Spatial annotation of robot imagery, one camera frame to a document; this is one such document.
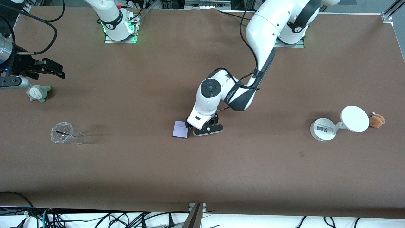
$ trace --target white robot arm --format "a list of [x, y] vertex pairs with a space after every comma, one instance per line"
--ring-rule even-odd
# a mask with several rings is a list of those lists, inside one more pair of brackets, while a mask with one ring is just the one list
[[212, 72], [199, 86], [193, 111], [187, 122], [197, 130], [195, 135], [217, 133], [212, 124], [223, 100], [234, 111], [246, 110], [253, 101], [271, 62], [275, 56], [275, 41], [279, 37], [285, 43], [297, 43], [305, 36], [308, 24], [319, 12], [321, 2], [334, 5], [340, 0], [266, 0], [257, 10], [246, 28], [246, 38], [256, 59], [256, 68], [247, 84], [233, 77], [226, 69]]
[[85, 0], [96, 11], [104, 32], [112, 40], [121, 41], [134, 33], [134, 13], [118, 9], [114, 0]]

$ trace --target plush toy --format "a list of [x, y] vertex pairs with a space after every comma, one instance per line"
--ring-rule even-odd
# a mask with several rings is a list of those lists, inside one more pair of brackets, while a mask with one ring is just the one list
[[48, 91], [51, 90], [50, 86], [33, 86], [30, 85], [27, 90], [27, 94], [30, 97], [30, 101], [39, 100], [45, 102], [45, 98], [48, 95]]
[[379, 128], [385, 123], [385, 119], [382, 115], [373, 113], [370, 117], [370, 127]]

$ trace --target gray floor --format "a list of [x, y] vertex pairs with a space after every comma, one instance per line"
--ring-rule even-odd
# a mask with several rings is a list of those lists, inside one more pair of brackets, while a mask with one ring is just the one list
[[[65, 0], [66, 6], [87, 6], [84, 0]], [[341, 0], [339, 4], [328, 7], [326, 12], [334, 13], [381, 13], [386, 10], [394, 0]], [[61, 6], [62, 0], [45, 0], [44, 5]], [[402, 53], [405, 54], [405, 6], [393, 17], [394, 29]]]

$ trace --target brown table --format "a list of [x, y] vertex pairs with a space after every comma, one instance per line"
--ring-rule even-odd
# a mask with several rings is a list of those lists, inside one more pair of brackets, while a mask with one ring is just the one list
[[[33, 7], [51, 19], [56, 7]], [[104, 44], [91, 8], [67, 7], [58, 38], [37, 58], [64, 66], [45, 103], [1, 91], [0, 189], [35, 206], [217, 213], [405, 216], [405, 64], [394, 30], [379, 15], [319, 15], [305, 49], [277, 48], [261, 90], [244, 112], [220, 113], [224, 131], [172, 137], [201, 81], [217, 67], [241, 77], [254, 67], [239, 19], [216, 10], [154, 10], [138, 44]], [[51, 28], [21, 16], [17, 44], [47, 45]], [[386, 118], [380, 129], [314, 140], [317, 118], [339, 121], [357, 105]], [[85, 145], [49, 138], [58, 122]], [[23, 205], [2, 195], [5, 204]]]

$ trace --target white circular disc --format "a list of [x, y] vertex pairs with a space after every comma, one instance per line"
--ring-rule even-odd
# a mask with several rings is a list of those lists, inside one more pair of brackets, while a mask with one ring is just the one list
[[340, 113], [340, 119], [347, 129], [352, 132], [363, 132], [369, 125], [367, 113], [357, 106], [347, 106]]
[[311, 134], [318, 141], [329, 141], [336, 136], [336, 134], [333, 133], [334, 127], [335, 124], [329, 119], [317, 119], [311, 124]]

